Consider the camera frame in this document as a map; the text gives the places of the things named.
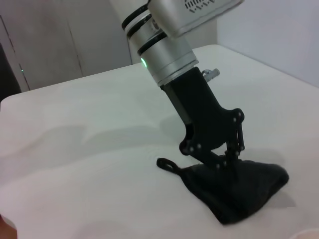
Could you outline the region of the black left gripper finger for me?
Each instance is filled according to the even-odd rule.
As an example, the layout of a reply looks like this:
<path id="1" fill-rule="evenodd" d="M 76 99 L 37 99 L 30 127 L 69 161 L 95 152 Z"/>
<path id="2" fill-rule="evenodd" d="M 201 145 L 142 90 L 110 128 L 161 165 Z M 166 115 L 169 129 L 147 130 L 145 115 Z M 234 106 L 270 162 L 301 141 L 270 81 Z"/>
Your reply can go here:
<path id="1" fill-rule="evenodd" d="M 240 152 L 245 149 L 242 122 L 243 120 L 224 120 L 226 130 L 224 166 L 234 180 L 238 180 L 237 164 L 240 162 L 238 157 Z"/>
<path id="2" fill-rule="evenodd" d="M 191 156 L 213 170 L 219 170 L 230 166 L 230 162 L 225 155 L 217 155 L 209 150 L 194 151 L 191 153 Z"/>

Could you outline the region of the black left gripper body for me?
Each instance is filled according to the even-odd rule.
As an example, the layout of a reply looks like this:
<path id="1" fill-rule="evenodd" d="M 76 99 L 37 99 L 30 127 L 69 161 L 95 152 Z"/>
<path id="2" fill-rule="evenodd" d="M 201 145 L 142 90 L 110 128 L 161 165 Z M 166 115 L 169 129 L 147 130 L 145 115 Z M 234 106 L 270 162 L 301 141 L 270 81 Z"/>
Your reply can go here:
<path id="1" fill-rule="evenodd" d="M 185 125 L 186 135 L 179 145 L 184 155 L 221 147 L 226 144 L 224 120 L 244 120 L 241 109 L 228 110 L 220 105 L 197 67 L 161 86 L 161 89 Z"/>

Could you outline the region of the dark rag with loop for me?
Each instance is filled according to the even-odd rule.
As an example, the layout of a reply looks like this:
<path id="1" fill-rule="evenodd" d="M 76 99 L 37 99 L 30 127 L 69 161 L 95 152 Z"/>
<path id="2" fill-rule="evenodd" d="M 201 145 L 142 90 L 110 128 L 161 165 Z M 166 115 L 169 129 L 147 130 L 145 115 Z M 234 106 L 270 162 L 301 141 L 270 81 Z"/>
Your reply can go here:
<path id="1" fill-rule="evenodd" d="M 236 224 L 252 216 L 289 181 L 283 167 L 249 160 L 211 169 L 204 164 L 180 168 L 159 158 L 157 166 L 178 175 L 222 225 Z"/>

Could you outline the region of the dark background cabinet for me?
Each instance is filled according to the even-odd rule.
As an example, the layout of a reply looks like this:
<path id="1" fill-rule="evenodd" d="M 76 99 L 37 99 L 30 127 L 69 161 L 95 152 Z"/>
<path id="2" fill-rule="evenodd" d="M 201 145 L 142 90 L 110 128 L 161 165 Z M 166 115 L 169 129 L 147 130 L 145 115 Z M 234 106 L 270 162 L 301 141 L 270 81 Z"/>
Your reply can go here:
<path id="1" fill-rule="evenodd" d="M 0 102 L 19 93 L 21 93 L 21 88 L 0 44 Z"/>

